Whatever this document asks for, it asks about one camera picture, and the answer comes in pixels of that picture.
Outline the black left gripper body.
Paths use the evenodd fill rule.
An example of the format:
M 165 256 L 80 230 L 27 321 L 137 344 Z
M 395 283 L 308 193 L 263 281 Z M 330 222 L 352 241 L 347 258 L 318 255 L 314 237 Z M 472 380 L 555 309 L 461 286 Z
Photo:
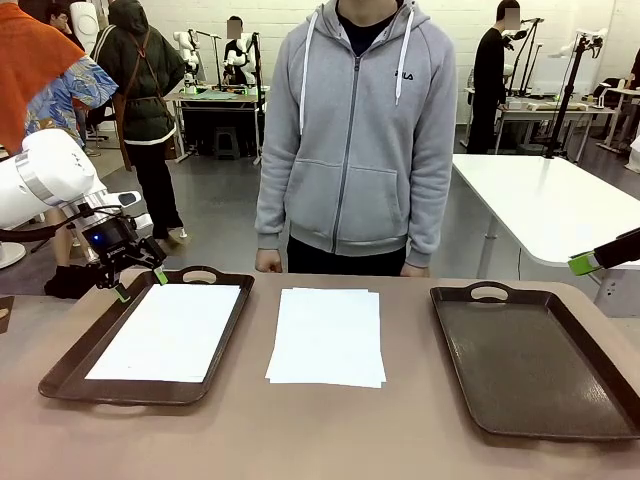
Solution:
M 127 215 L 108 215 L 81 232 L 87 242 L 86 258 L 89 263 L 133 258 L 144 258 L 139 245 L 137 223 Z

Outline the person's right hand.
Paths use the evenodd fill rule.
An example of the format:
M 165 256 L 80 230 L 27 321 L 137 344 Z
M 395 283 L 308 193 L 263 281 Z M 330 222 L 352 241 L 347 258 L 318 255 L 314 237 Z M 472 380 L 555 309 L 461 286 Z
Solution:
M 258 249 L 255 257 L 255 269 L 262 273 L 282 273 L 283 264 L 278 249 Z

